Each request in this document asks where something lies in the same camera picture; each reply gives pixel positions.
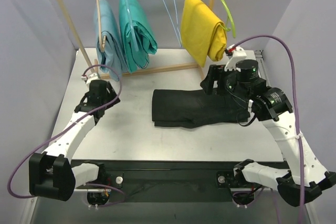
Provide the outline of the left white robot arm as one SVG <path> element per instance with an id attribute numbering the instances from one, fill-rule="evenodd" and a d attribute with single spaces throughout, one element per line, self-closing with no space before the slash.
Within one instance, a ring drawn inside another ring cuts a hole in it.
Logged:
<path id="1" fill-rule="evenodd" d="M 107 182 L 103 164 L 86 161 L 73 167 L 71 160 L 105 111 L 120 99 L 111 83 L 97 73 L 82 78 L 88 91 L 75 107 L 66 128 L 43 152 L 33 153 L 29 158 L 29 192 L 33 196 L 67 201 L 80 186 L 90 183 L 100 188 Z"/>

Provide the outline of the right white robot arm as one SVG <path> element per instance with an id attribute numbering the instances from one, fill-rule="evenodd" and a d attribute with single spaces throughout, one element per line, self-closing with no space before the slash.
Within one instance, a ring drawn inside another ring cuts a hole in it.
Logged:
<path id="1" fill-rule="evenodd" d="M 206 94 L 228 95 L 253 119 L 269 131 L 277 143 L 287 169 L 262 165 L 246 159 L 233 169 L 238 186 L 258 184 L 276 190 L 293 207 L 306 204 L 335 185 L 335 173 L 316 158 L 305 137 L 296 130 L 296 112 L 285 93 L 267 85 L 259 75 L 256 60 L 247 59 L 242 48 L 235 49 L 225 65 L 210 65 L 201 87 Z"/>

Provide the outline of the black denim trousers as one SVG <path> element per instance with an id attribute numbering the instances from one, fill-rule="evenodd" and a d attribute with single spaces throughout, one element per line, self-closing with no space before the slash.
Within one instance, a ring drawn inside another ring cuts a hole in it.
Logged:
<path id="1" fill-rule="evenodd" d="M 243 123 L 249 117 L 247 108 L 230 95 L 163 89 L 155 89 L 152 95 L 152 121 L 157 127 L 194 129 L 218 123 Z"/>

